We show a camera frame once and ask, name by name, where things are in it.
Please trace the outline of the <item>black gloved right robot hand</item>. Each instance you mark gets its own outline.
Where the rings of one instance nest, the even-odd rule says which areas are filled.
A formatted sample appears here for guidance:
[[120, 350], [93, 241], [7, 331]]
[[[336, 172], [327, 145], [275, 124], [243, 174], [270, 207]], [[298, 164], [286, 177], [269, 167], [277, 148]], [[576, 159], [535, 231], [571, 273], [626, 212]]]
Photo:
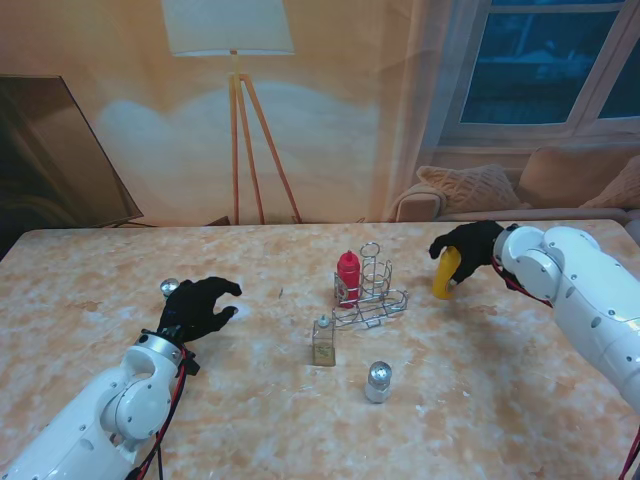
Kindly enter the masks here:
[[502, 226], [491, 220], [462, 224], [438, 236], [430, 245], [429, 254], [432, 259], [437, 259], [443, 249], [455, 248], [461, 260], [451, 279], [460, 284], [477, 268], [491, 264], [494, 244], [503, 231]]

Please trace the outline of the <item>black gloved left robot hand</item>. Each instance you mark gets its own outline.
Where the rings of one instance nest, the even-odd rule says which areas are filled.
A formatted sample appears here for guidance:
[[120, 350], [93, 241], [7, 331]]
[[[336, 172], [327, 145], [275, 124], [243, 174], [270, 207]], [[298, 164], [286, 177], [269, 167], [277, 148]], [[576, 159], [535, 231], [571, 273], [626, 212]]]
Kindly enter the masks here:
[[237, 313], [235, 306], [214, 312], [217, 300], [225, 294], [239, 297], [242, 290], [221, 277], [184, 280], [167, 298], [156, 332], [187, 343], [220, 331]]

